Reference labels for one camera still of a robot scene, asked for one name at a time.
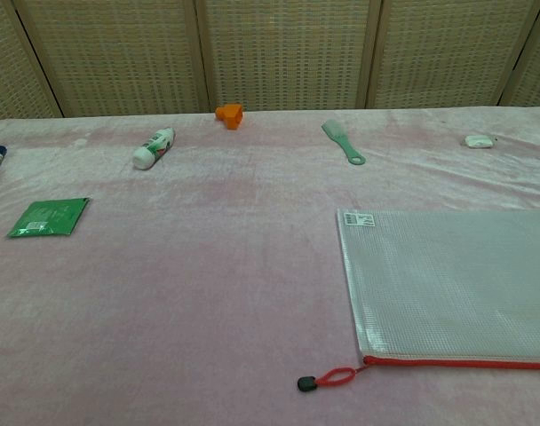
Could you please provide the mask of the clear mesh zipper pouch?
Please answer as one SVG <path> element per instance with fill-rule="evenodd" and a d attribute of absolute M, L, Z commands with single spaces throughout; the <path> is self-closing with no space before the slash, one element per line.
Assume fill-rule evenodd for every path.
<path fill-rule="evenodd" d="M 337 211 L 363 367 L 540 370 L 540 209 Z"/>

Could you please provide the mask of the woven folding screen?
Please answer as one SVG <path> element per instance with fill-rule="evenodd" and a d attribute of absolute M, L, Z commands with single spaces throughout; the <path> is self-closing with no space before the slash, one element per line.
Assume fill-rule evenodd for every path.
<path fill-rule="evenodd" d="M 0 0 L 0 120 L 540 106 L 540 0 Z"/>

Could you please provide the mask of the white green glue bottle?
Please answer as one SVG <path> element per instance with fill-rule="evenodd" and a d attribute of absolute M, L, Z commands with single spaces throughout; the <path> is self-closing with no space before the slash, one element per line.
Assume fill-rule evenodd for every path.
<path fill-rule="evenodd" d="M 137 170 L 151 169 L 171 149 L 175 136 L 173 128 L 158 130 L 133 153 L 133 166 Z"/>

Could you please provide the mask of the green plastic comb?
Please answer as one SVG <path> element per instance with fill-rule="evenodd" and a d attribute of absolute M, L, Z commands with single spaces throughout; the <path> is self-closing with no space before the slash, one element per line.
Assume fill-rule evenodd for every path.
<path fill-rule="evenodd" d="M 342 124 L 336 120 L 329 119 L 322 124 L 322 129 L 326 135 L 336 142 L 345 154 L 346 159 L 352 165 L 364 165 L 366 159 L 350 143 L 349 137 Z"/>

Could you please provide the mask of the green foil sachet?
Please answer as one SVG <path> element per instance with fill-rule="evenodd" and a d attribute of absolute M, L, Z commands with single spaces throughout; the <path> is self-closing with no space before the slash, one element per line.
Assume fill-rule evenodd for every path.
<path fill-rule="evenodd" d="M 75 230 L 90 201 L 89 197 L 34 201 L 21 214 L 7 237 L 68 236 Z"/>

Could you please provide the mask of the orange plastic block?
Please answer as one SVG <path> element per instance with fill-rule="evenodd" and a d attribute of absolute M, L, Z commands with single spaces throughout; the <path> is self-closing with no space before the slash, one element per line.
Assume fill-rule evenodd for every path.
<path fill-rule="evenodd" d="M 215 115 L 228 130 L 237 130 L 242 122 L 243 108 L 241 104 L 225 104 L 216 108 Z"/>

